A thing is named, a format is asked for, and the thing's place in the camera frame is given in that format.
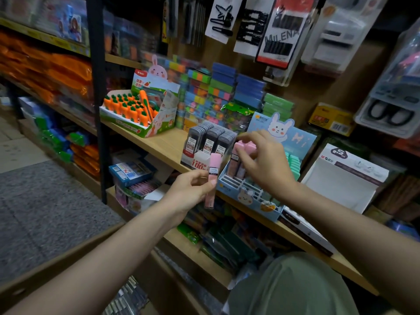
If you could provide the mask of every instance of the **yellow package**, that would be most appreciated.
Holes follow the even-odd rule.
[[[353,113],[325,103],[318,103],[309,123],[346,137],[350,136],[356,127]]]

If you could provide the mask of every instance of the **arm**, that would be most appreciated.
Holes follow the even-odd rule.
[[[180,175],[162,200],[6,314],[103,312],[155,244],[215,187],[215,181],[200,185],[207,175],[206,170]]]
[[[257,146],[256,161],[239,151],[255,182],[311,223],[394,307],[420,313],[420,243],[296,182],[283,146],[268,132],[239,139]]]

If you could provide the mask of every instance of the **floor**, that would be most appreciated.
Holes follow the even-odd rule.
[[[0,159],[0,285],[121,222],[2,117]]]

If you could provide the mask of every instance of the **pink cap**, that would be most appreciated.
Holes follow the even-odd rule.
[[[222,164],[222,155],[217,154],[217,153],[212,153],[210,155],[210,165],[209,165],[209,167],[220,168],[221,164]]]
[[[257,150],[257,146],[255,145],[255,143],[253,142],[248,142],[247,144],[245,144],[245,152],[247,154],[251,154],[253,153],[255,150]]]
[[[244,149],[244,148],[245,148],[245,145],[244,145],[244,143],[242,142],[242,140],[239,140],[238,142],[236,142],[236,143],[234,144],[234,148],[233,148],[233,150],[232,150],[232,153],[233,153],[233,154],[238,154],[238,147],[240,147],[240,148],[242,148],[242,149]]]

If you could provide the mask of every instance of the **pant leg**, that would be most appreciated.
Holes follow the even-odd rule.
[[[320,259],[293,252],[241,281],[229,298],[231,315],[356,315],[340,274]]]

